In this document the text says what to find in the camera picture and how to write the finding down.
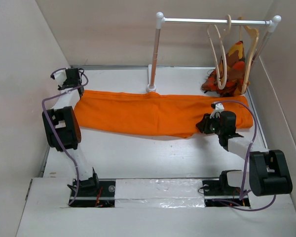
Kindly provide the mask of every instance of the silver horizontal bar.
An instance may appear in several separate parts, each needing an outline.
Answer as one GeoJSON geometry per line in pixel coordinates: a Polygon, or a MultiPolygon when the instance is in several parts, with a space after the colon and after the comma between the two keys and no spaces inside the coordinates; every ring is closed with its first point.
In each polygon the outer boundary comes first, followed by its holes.
{"type": "MultiPolygon", "coordinates": [[[[194,24],[215,24],[227,25],[227,20],[212,20],[212,19],[183,19],[183,18],[164,18],[165,23],[194,23],[194,24]]],[[[231,20],[234,26],[269,26],[271,21],[245,21],[231,20]]]]}

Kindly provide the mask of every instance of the wooden hanger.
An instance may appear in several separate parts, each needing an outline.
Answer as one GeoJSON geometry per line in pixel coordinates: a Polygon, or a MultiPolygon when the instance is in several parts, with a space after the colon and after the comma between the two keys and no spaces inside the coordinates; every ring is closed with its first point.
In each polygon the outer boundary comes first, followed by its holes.
{"type": "Polygon", "coordinates": [[[252,29],[252,28],[250,28],[248,26],[243,26],[243,28],[245,28],[245,30],[247,31],[247,33],[249,34],[249,36],[251,38],[251,46],[250,46],[250,50],[249,50],[249,53],[248,53],[245,78],[243,80],[241,94],[244,94],[246,92],[246,90],[247,90],[252,58],[253,58],[253,55],[254,55],[254,53],[256,51],[256,47],[257,47],[258,40],[259,40],[259,31],[257,29],[252,29]]]}
{"type": "Polygon", "coordinates": [[[223,82],[221,80],[221,74],[220,74],[220,70],[219,70],[219,63],[217,61],[217,56],[215,53],[215,49],[214,49],[214,44],[213,41],[211,39],[211,35],[209,33],[209,27],[211,25],[208,25],[207,27],[207,35],[208,35],[208,39],[210,41],[211,47],[212,47],[212,53],[213,53],[213,57],[214,57],[214,63],[215,63],[215,68],[216,68],[216,74],[217,74],[217,84],[218,84],[218,88],[220,90],[224,89],[224,87],[226,86],[226,82],[227,82],[227,59],[226,59],[226,52],[225,52],[225,48],[223,46],[222,40],[225,36],[227,36],[230,33],[230,29],[231,29],[231,17],[230,15],[227,15],[227,20],[228,20],[228,28],[223,30],[222,35],[220,34],[218,28],[216,25],[214,25],[218,37],[219,37],[219,44],[220,44],[220,48],[221,48],[221,52],[222,52],[222,68],[223,68],[223,82]]]}

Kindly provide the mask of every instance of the multicolored garment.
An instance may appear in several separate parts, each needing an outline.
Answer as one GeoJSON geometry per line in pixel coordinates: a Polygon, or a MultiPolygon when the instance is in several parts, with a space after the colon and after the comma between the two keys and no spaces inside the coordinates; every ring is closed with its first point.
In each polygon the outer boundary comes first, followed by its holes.
{"type": "MultiPolygon", "coordinates": [[[[221,97],[241,95],[242,85],[246,72],[246,63],[244,55],[243,42],[239,41],[234,44],[226,54],[227,62],[227,82],[223,90],[220,90],[217,85],[217,73],[214,70],[202,84],[202,90],[216,91],[221,97]]],[[[219,64],[221,82],[223,83],[223,66],[222,58],[219,64]]]]}

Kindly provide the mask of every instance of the orange towel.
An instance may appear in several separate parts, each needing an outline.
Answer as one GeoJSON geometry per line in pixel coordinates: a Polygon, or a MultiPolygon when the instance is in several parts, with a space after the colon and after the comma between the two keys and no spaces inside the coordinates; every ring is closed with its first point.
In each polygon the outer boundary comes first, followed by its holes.
{"type": "MultiPolygon", "coordinates": [[[[248,104],[244,96],[218,98],[199,95],[128,94],[86,90],[74,113],[80,126],[136,135],[190,137],[211,104],[221,100],[248,104]]],[[[237,128],[253,125],[251,114],[236,103],[224,103],[237,115],[237,128]]]]}

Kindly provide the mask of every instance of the plastic sheet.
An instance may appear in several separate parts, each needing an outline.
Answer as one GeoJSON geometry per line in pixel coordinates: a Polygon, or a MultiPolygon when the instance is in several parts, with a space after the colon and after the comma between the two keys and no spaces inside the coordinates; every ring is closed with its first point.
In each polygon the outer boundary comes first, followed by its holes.
{"type": "Polygon", "coordinates": [[[123,179],[116,181],[115,206],[128,208],[205,207],[201,179],[123,179]]]}

